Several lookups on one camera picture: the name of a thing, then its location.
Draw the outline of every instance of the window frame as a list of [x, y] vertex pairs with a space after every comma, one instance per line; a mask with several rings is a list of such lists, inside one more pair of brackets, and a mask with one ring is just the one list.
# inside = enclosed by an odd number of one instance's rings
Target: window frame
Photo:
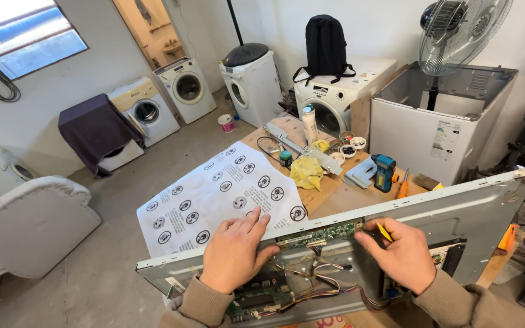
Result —
[[51, 34], [49, 34], [49, 35], [47, 35], [47, 36], [45, 36], [45, 37], [41, 37], [41, 38], [39, 38], [39, 39], [36, 39], [36, 40], [30, 41], [30, 42], [27, 42], [26, 44], [23, 44], [23, 45], [21, 45], [20, 47], [17, 47], [17, 48], [14, 48], [14, 49], [11, 49], [11, 50], [8, 50], [8, 51], [5, 51], [5, 52], [3, 52], [3, 53], [0, 54], [0, 57], [1, 57], [1, 56], [5, 56], [5, 55], [7, 55], [7, 54], [11, 54], [12, 52], [17, 51], [17, 50], [19, 50], [19, 49], [23, 49], [23, 48], [29, 47], [29, 46], [31, 46], [31, 45], [33, 45], [33, 44], [36, 44], [36, 43], [40, 42], [40, 41], [44, 41], [44, 40], [50, 39], [50, 38], [52, 38], [52, 37], [54, 37], [54, 36], [57, 36], [57, 35], [59, 35], [59, 34], [65, 33], [65, 32], [70, 31], [70, 30], [74, 30], [74, 31], [77, 33], [78, 37], [79, 37], [80, 40], [84, 43], [84, 46], [86, 46], [86, 48], [83, 49], [83, 50], [78, 51], [77, 53], [73, 53], [73, 54], [71, 54], [70, 56], [66, 56], [66, 57], [64, 57], [64, 58], [62, 58], [62, 59], [56, 60], [56, 61], [53, 62], [53, 63], [49, 63], [49, 64], [46, 65], [46, 66], [42, 66], [42, 67], [38, 68], [37, 70], [33, 70], [33, 71], [29, 72], [29, 73], [26, 73], [26, 74], [22, 75], [21, 77], [17, 77], [17, 78], [10, 79], [10, 80], [15, 81], [15, 80], [18, 80], [18, 79], [24, 78], [24, 77], [26, 77], [26, 76], [28, 76], [28, 75], [30, 75], [30, 74], [33, 74], [33, 73], [35, 73], [35, 72], [37, 72], [37, 71], [40, 71], [40, 70], [42, 70], [42, 69], [44, 69], [44, 68], [46, 68], [46, 67], [52, 66], [52, 65], [54, 65], [54, 64], [56, 64], [56, 63], [59, 63], [59, 62], [61, 62], [61, 61], [63, 61], [63, 60], [67, 60], [67, 59], [69, 59], [69, 58], [72, 57], [72, 56], [76, 56], [76, 55], [81, 54], [81, 53], [83, 53], [84, 51], [90, 49], [90, 47], [88, 46], [88, 43], [86, 43], [86, 41], [84, 41], [84, 39], [82, 38], [80, 32], [78, 32], [78, 29], [76, 28], [76, 26], [74, 26], [74, 24], [72, 24], [72, 22], [70, 21], [70, 19], [68, 18], [68, 16], [67, 16], [66, 13], [64, 12], [64, 10], [62, 10], [62, 7], [61, 7], [60, 4], [58, 3], [58, 1], [57, 1], [57, 0], [52, 0], [52, 1], [54, 1], [54, 5], [49, 5], [49, 6], [46, 6], [46, 7], [43, 7], [43, 8], [37, 9], [37, 10], [35, 10], [35, 11], [31, 11], [31, 12], [25, 13], [24, 15], [17, 16], [17, 17], [15, 17], [15, 18], [11, 18], [11, 19], [4, 20], [3, 22], [0, 22], [0, 26], [4, 26], [5, 24], [11, 23], [11, 22], [13, 22], [14, 20], [18, 20], [18, 19], [26, 18], [26, 17], [29, 17], [29, 16], [32, 16], [32, 15], [38, 14], [38, 13], [43, 12], [43, 11], [47, 11], [47, 10], [52, 9], [52, 8], [58, 8], [58, 10], [60, 11], [60, 13], [62, 13], [62, 16], [64, 16], [64, 18], [66, 18], [66, 21], [68, 22], [68, 24], [69, 24], [70, 26], [67, 27], [66, 29], [62, 29], [62, 30], [60, 30], [60, 31], [56, 31], [56, 32], [54, 32], [54, 33], [51, 33]]

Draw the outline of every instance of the pink container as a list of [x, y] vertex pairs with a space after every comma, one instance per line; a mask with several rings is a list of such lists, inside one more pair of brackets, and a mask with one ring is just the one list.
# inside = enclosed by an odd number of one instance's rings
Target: pink container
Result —
[[232, 120], [232, 116], [228, 114], [218, 117], [218, 124], [220, 124], [224, 132], [228, 133], [234, 130], [234, 120]]

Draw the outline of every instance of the yellow cloth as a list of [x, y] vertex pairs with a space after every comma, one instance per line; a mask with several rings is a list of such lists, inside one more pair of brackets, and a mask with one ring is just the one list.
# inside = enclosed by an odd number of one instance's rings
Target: yellow cloth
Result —
[[290, 178], [295, 181], [297, 187], [303, 189], [315, 188], [321, 191], [319, 180], [323, 177], [323, 168], [319, 165], [317, 158], [301, 158], [291, 164]]
[[322, 152], [325, 152], [327, 149], [329, 149], [330, 143], [323, 139], [319, 139], [316, 142], [312, 143], [311, 147], [319, 149]]

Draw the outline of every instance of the orange screwdriver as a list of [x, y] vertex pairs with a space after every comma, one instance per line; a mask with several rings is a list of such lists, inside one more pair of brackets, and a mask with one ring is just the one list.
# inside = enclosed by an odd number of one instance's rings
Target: orange screwdriver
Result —
[[405, 198], [408, 196], [408, 171], [404, 175], [404, 180], [400, 183], [400, 189], [398, 189], [398, 194], [396, 195], [396, 199]]

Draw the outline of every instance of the white bottle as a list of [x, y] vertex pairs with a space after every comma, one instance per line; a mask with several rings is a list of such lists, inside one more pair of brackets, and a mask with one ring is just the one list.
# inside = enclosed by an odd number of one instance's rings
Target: white bottle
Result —
[[315, 110], [313, 105], [309, 104], [303, 108], [303, 131], [307, 139], [307, 145], [311, 146], [317, 141], [317, 125], [315, 123]]

